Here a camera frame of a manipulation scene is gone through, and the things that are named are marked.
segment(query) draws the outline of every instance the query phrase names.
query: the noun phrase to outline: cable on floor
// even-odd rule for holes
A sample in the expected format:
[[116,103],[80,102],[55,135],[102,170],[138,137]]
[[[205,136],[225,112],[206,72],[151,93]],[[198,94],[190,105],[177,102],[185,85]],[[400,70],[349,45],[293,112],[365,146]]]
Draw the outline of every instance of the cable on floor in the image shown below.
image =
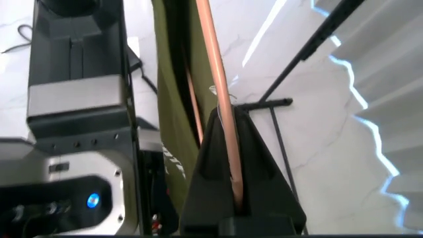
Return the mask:
[[19,35],[22,36],[22,38],[24,38],[27,41],[27,43],[19,44],[19,45],[16,45],[16,46],[12,46],[9,49],[6,49],[5,51],[1,52],[2,54],[6,54],[6,53],[9,53],[9,52],[11,52],[13,50],[16,50],[16,49],[19,49],[19,48],[22,48],[22,47],[30,46],[31,45],[31,41],[32,41],[31,38],[25,36],[25,34],[22,31],[24,28],[28,28],[32,32],[32,27],[30,25],[27,25],[27,24],[22,24],[22,25],[19,25],[18,26],[18,33],[19,33]]

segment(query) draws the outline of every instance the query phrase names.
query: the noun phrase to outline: floor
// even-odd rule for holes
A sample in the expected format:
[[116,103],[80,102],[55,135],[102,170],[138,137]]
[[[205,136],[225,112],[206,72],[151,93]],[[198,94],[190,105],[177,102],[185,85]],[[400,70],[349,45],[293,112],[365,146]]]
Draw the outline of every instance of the floor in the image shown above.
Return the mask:
[[[310,0],[210,0],[230,93],[235,103],[257,101],[324,21]],[[0,0],[0,50],[22,42],[17,26],[32,23],[31,0]],[[157,80],[149,0],[125,0],[128,42]],[[310,234],[407,233],[401,207],[380,193],[386,168],[375,156],[372,132],[354,117],[361,108],[350,92],[350,72],[328,54],[328,39],[270,96],[292,97],[276,110]],[[0,136],[28,136],[26,87],[29,49],[0,55]],[[137,114],[158,126],[155,94],[134,73]],[[268,110],[251,112],[277,164],[285,165]]]

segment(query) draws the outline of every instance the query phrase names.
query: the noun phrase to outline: blue light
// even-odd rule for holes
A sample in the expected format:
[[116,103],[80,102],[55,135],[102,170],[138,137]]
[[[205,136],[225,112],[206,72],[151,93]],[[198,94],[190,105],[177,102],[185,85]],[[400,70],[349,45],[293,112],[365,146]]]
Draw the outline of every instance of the blue light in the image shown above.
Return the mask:
[[[325,10],[322,10],[318,7],[315,7],[315,1],[314,0],[311,0],[311,8],[312,8],[312,10],[322,14],[322,16],[324,16],[324,17],[329,16],[329,13],[326,12]],[[336,47],[339,47],[341,45],[341,41],[336,36],[331,36],[330,39],[333,41],[333,43],[335,44]],[[355,76],[354,76],[354,72],[352,70],[351,63],[346,61],[346,60],[337,59],[334,56],[329,56],[329,58],[335,64],[343,65],[347,69],[348,76],[350,78],[350,91],[354,95],[356,100],[360,103],[360,105],[363,107],[363,110],[367,109],[369,107],[369,104],[359,94],[357,89],[354,88]],[[397,217],[397,225],[399,227],[404,228],[404,213],[405,213],[405,210],[408,206],[409,201],[404,196],[401,196],[401,195],[398,195],[398,194],[390,194],[386,191],[388,186],[390,185],[392,179],[394,177],[400,175],[400,172],[398,171],[397,168],[395,168],[394,164],[392,164],[390,162],[390,160],[388,160],[388,158],[386,158],[382,154],[382,140],[381,140],[381,136],[380,136],[380,133],[379,133],[379,128],[373,122],[370,122],[369,120],[365,120],[363,118],[358,118],[358,117],[355,117],[355,118],[359,122],[361,122],[362,124],[366,125],[371,130],[371,132],[373,134],[373,138],[375,140],[376,156],[391,174],[391,176],[385,181],[385,184],[383,185],[383,187],[381,189],[381,193],[386,195],[386,196],[391,197],[392,199],[396,200],[401,205],[402,210]]]
[[96,193],[91,194],[87,199],[87,206],[89,208],[95,208],[100,202],[100,196]]

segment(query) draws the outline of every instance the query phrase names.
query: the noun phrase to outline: blue indicator light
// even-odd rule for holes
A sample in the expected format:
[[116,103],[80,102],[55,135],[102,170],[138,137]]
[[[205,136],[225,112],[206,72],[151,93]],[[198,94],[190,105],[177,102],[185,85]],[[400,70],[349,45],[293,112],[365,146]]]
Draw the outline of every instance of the blue indicator light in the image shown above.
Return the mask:
[[91,194],[88,197],[87,206],[89,208],[95,208],[98,205],[98,202],[100,202],[100,196],[98,194],[95,194],[95,193]]

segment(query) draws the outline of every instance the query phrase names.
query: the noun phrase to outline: green garment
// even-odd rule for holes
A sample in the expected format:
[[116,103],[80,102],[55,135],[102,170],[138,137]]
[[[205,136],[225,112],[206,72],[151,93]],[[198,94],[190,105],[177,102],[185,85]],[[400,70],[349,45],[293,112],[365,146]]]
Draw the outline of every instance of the green garment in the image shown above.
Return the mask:
[[158,54],[158,105],[167,185],[180,214],[199,150],[185,60],[191,72],[203,128],[217,97],[195,0],[152,0]]

